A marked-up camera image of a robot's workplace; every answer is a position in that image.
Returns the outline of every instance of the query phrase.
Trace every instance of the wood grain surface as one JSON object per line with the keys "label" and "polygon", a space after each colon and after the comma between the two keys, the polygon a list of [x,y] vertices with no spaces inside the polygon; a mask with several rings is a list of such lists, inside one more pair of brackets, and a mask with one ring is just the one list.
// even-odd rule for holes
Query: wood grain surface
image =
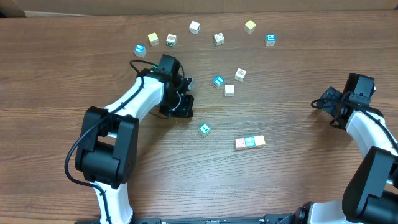
{"label": "wood grain surface", "polygon": [[[248,35],[250,19],[257,27]],[[188,32],[191,21],[201,24],[198,35]],[[225,44],[215,47],[219,32]],[[265,47],[267,33],[275,47]],[[165,45],[167,34],[177,35],[176,48]],[[85,110],[134,84],[136,44],[151,62],[177,57],[196,81],[192,119],[140,124],[128,182],[138,217],[259,216],[341,198],[362,158],[310,102],[329,86],[342,91],[350,72],[376,79],[372,105],[398,135],[396,11],[0,19],[0,223],[99,217],[94,190],[71,183],[63,163]],[[247,71],[242,83],[238,68]],[[235,84],[234,97],[211,85],[216,75]],[[212,128],[206,138],[203,123]],[[257,134],[264,149],[234,152],[235,138]]]}

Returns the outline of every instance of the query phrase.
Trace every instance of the black joint housing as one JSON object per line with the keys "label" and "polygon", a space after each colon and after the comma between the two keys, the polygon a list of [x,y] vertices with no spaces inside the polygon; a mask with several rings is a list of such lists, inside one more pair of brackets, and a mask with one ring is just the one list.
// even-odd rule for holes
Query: black joint housing
{"label": "black joint housing", "polygon": [[166,117],[190,118],[193,116],[193,96],[186,94],[190,91],[192,78],[182,77],[178,71],[181,63],[172,56],[163,55],[159,65],[154,67],[146,76],[156,78],[164,83],[164,97],[159,112]]}
{"label": "black joint housing", "polygon": [[348,184],[343,213],[353,223],[398,223],[398,195],[385,191],[396,157],[373,146]]}
{"label": "black joint housing", "polygon": [[[108,111],[90,107],[83,120],[80,136],[108,114]],[[75,167],[85,180],[109,184],[116,189],[129,179],[136,163],[139,120],[132,116],[112,114],[81,140]],[[117,134],[115,145],[98,141],[98,136]]]}

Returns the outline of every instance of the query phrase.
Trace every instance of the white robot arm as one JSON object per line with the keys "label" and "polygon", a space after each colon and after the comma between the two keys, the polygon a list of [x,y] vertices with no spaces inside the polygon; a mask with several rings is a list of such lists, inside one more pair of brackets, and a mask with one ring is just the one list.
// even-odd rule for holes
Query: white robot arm
{"label": "white robot arm", "polygon": [[397,195],[384,191],[386,183],[398,187],[397,141],[380,111],[369,107],[375,90],[373,78],[352,73],[343,94],[330,87],[314,101],[355,140],[364,161],[342,200],[311,204],[308,223],[398,223]]}
{"label": "white robot arm", "polygon": [[[132,62],[131,66],[138,72]],[[183,75],[178,73],[180,67]],[[82,171],[85,180],[90,181],[86,185],[94,187],[97,194],[101,218],[90,223],[134,221],[127,180],[136,162],[138,125],[156,105],[160,105],[159,112],[165,117],[192,117],[193,96],[186,94],[192,86],[193,79],[185,78],[180,62],[163,55],[159,65],[138,72],[135,84],[120,99],[105,109],[91,107],[87,110],[81,138],[76,142],[75,167]],[[107,135],[116,138],[114,146],[98,141],[98,136]]]}
{"label": "white robot arm", "polygon": [[[369,113],[371,116],[380,121],[386,127],[384,118],[376,113]],[[393,148],[389,138],[385,132],[373,120],[360,111],[354,111],[346,125],[347,133],[355,140],[358,148],[365,158],[372,147],[378,147],[385,151],[390,152],[393,156],[398,156],[397,151]],[[388,172],[384,173],[382,180],[388,176]],[[387,178],[387,183],[392,184],[392,179]],[[396,223],[398,220],[393,218],[392,215],[389,220],[390,223]],[[343,213],[343,200],[334,200],[326,203],[314,203],[310,207],[308,216],[308,223],[311,224],[349,224],[354,223],[347,220],[346,215]]]}

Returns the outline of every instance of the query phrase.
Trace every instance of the small cube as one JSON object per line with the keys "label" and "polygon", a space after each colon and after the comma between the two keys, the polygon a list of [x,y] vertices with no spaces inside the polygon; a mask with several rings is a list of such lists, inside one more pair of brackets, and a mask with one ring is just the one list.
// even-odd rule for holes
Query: small cube
{"label": "small cube", "polygon": [[254,142],[254,136],[246,137],[244,138],[244,141],[246,143],[247,148],[256,146],[256,143]]}
{"label": "small cube", "polygon": [[256,24],[249,20],[245,25],[244,25],[244,31],[246,31],[248,34],[253,33],[253,31],[256,29]]}
{"label": "small cube", "polygon": [[241,139],[235,139],[235,150],[242,150],[246,148],[246,142],[244,140],[244,138]]}
{"label": "small cube", "polygon": [[225,96],[233,96],[235,94],[234,85],[225,85]]}
{"label": "small cube", "polygon": [[276,43],[276,36],[275,34],[267,34],[267,39],[266,39],[266,46],[267,47],[272,47]]}
{"label": "small cube", "polygon": [[236,71],[236,73],[235,73],[235,79],[243,82],[243,78],[245,75],[246,75],[246,71],[238,68],[238,71]]}
{"label": "small cube", "polygon": [[264,136],[255,136],[254,143],[256,144],[256,147],[262,147],[266,145],[266,139]]}
{"label": "small cube", "polygon": [[215,34],[214,35],[214,43],[216,46],[219,46],[225,42],[223,33]]}
{"label": "small cube", "polygon": [[145,57],[145,54],[147,53],[147,50],[145,49],[144,45],[136,45],[136,48],[134,49],[134,53],[138,57]]}
{"label": "small cube", "polygon": [[220,86],[225,82],[224,78],[221,76],[217,76],[214,80],[213,80],[213,85],[216,88],[220,88]]}
{"label": "small cube", "polygon": [[170,47],[175,47],[175,44],[177,44],[177,36],[169,34],[167,36],[166,45]]}
{"label": "small cube", "polygon": [[192,21],[189,26],[189,32],[192,34],[198,34],[200,30],[200,23]]}
{"label": "small cube", "polygon": [[148,39],[149,39],[149,42],[150,42],[151,46],[155,46],[155,45],[159,44],[159,38],[157,38],[156,33],[149,34],[148,35]]}
{"label": "small cube", "polygon": [[206,137],[207,135],[210,134],[211,128],[207,124],[203,124],[199,128],[199,132],[203,137]]}

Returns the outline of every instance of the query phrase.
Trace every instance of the black cable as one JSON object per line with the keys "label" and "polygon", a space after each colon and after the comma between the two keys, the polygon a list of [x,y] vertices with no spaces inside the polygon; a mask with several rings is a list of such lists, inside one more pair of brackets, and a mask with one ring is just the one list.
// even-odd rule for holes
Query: black cable
{"label": "black cable", "polygon": [[[156,64],[154,64],[154,63],[152,63],[152,62],[146,62],[146,61],[143,61],[143,60],[131,60],[131,61],[130,61],[130,66],[131,66],[137,73],[139,73],[139,71],[138,71],[138,69],[132,64],[133,62],[142,62],[142,63],[147,63],[147,64],[149,64],[149,65],[156,66]],[[92,127],[91,127],[89,130],[87,130],[84,134],[82,134],[82,135],[80,136],[80,138],[77,139],[77,141],[76,141],[76,142],[73,144],[73,146],[70,148],[70,150],[69,150],[69,152],[68,152],[68,154],[67,154],[67,157],[66,157],[66,159],[65,159],[65,165],[64,165],[65,174],[66,174],[66,176],[68,177],[68,179],[69,179],[70,181],[72,181],[72,182],[75,183],[75,184],[80,184],[80,185],[87,186],[87,187],[93,187],[93,188],[97,189],[97,190],[100,192],[100,195],[103,197],[103,200],[104,200],[104,208],[105,208],[105,214],[106,214],[106,221],[108,221],[109,224],[112,224],[112,221],[111,221],[111,217],[110,217],[110,215],[109,215],[109,209],[108,209],[108,203],[107,203],[107,200],[106,200],[105,191],[104,191],[99,185],[96,185],[96,184],[92,184],[92,183],[89,183],[89,182],[84,182],[84,181],[80,181],[80,180],[74,179],[74,178],[70,175],[70,173],[69,173],[69,168],[68,168],[68,167],[69,167],[69,161],[70,161],[70,158],[71,158],[73,152],[75,151],[75,149],[77,148],[77,145],[81,142],[81,140],[82,140],[84,137],[86,137],[90,132],[92,132],[92,130],[94,130],[94,129],[95,129],[98,125],[100,125],[103,121],[107,120],[110,116],[112,116],[113,114],[115,114],[116,112],[118,112],[119,110],[121,110],[122,108],[124,108],[132,99],[134,99],[134,98],[138,95],[138,93],[143,89],[143,87],[144,87],[144,78],[141,76],[141,84],[140,84],[138,90],[137,90],[132,96],[130,96],[125,102],[121,103],[120,106],[118,106],[115,110],[112,110],[111,112],[109,112],[107,115],[105,115],[105,116],[104,116],[103,118],[101,118],[99,121],[97,121],[94,125],[92,125]]]}
{"label": "black cable", "polygon": [[181,88],[184,85],[184,78],[185,78],[184,67],[182,65],[180,67],[181,67],[181,70],[182,70],[182,78],[181,78],[181,82],[180,82],[179,86],[175,89],[175,91],[180,91]]}
{"label": "black cable", "polygon": [[352,108],[354,108],[354,109],[356,109],[356,110],[362,112],[362,113],[365,114],[368,118],[370,118],[372,121],[374,121],[374,122],[384,131],[384,133],[386,134],[386,136],[387,136],[388,139],[390,140],[390,142],[391,142],[391,144],[392,144],[392,147],[393,147],[395,150],[398,150],[398,145],[397,145],[397,143],[395,142],[394,137],[392,137],[391,133],[388,131],[388,129],[387,129],[384,125],[381,124],[380,120],[374,118],[374,117],[373,117],[372,115],[370,115],[366,110],[364,110],[361,106],[356,105],[356,104],[353,104],[353,103],[349,103],[349,102],[347,102],[347,101],[343,101],[342,99],[341,99],[341,100],[338,100],[338,99],[329,99],[329,98],[324,98],[324,99],[319,98],[319,99],[316,99],[316,100],[314,100],[314,101],[311,102],[311,107],[312,107],[312,108],[315,108],[315,109],[324,109],[324,108],[329,108],[329,107],[330,107],[330,105],[328,105],[328,106],[315,106],[315,105],[314,105],[315,103],[318,103],[318,102],[321,102],[321,101],[322,101],[322,102],[325,102],[325,101],[334,102],[334,103],[336,103],[335,105],[341,103],[342,105],[351,106]]}
{"label": "black cable", "polygon": [[147,63],[148,65],[157,66],[155,63],[147,62],[147,61],[144,61],[144,60],[138,60],[138,59],[136,59],[136,60],[131,60],[131,61],[130,61],[130,66],[131,66],[137,73],[139,73],[139,70],[132,64],[133,62]]}

